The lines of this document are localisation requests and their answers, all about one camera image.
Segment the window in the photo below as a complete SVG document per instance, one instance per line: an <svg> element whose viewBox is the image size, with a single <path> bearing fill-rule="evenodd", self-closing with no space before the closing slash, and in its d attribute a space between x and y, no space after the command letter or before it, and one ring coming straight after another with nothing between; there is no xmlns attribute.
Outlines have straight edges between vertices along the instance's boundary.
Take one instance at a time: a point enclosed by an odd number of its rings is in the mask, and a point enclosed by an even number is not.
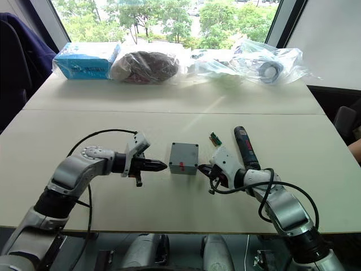
<svg viewBox="0 0 361 271"><path fill-rule="evenodd" d="M163 40L192 49L265 42L276 0L51 0L72 41Z"/></svg>

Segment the blue box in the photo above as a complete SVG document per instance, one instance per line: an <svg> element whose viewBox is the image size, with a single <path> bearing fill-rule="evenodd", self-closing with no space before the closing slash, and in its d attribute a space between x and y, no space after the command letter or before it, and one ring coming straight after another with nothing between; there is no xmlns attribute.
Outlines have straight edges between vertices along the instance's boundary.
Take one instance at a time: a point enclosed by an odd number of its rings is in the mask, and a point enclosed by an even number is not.
<svg viewBox="0 0 361 271"><path fill-rule="evenodd" d="M107 79L120 52L118 42L68 42L52 61L67 79Z"/></svg>

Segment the white table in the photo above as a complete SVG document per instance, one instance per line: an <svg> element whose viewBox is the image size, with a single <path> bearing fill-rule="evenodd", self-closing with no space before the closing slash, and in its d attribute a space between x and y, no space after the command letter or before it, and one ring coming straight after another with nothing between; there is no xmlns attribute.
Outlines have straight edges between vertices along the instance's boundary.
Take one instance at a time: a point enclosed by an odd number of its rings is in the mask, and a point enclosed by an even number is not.
<svg viewBox="0 0 361 271"><path fill-rule="evenodd" d="M53 74L24 109L324 115L301 80L283 86L261 86L234 77L209 83L132 85L65 80Z"/></svg>
<svg viewBox="0 0 361 271"><path fill-rule="evenodd" d="M198 143L199 163L207 163L214 151L208 139L211 131L238 155L233 135L237 125L246 127L261 166L273 167L283 181L300 186L314 198L322 233L361 231L361 171L326 116L71 110L23 110L0 136L0 225L19 224L56 166L91 132L142 130L152 143L146 157L166 163L172 142ZM82 147L101 145L123 151L128 136L102 134ZM210 195L209 182L200 173L188 177L165 170L142 176L142 188L117 174L93 180L93 230L275 232L258 217L259 203L254 198L246 193ZM307 199L294 193L313 217ZM82 200L87 201L86 193ZM66 229L85 230L87 216L86 208L76 206Z"/></svg>

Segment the gray junction box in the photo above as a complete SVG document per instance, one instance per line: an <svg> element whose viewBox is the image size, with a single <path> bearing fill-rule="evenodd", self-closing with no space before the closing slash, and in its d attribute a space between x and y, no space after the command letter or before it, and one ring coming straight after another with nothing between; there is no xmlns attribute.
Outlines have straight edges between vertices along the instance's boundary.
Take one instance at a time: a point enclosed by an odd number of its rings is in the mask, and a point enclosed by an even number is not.
<svg viewBox="0 0 361 271"><path fill-rule="evenodd" d="M195 175L198 167L198 144L172 143L169 169L172 174Z"/></svg>

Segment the dark blue jacket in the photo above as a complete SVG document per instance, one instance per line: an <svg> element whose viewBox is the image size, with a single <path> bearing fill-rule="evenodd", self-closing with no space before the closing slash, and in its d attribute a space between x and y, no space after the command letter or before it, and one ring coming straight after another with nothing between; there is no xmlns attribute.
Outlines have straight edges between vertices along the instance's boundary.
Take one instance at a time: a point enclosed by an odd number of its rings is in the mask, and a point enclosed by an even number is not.
<svg viewBox="0 0 361 271"><path fill-rule="evenodd" d="M51 61L56 54L17 16L0 13L0 20L9 23L19 36L32 80L32 89L27 90L29 98L51 74Z"/></svg>

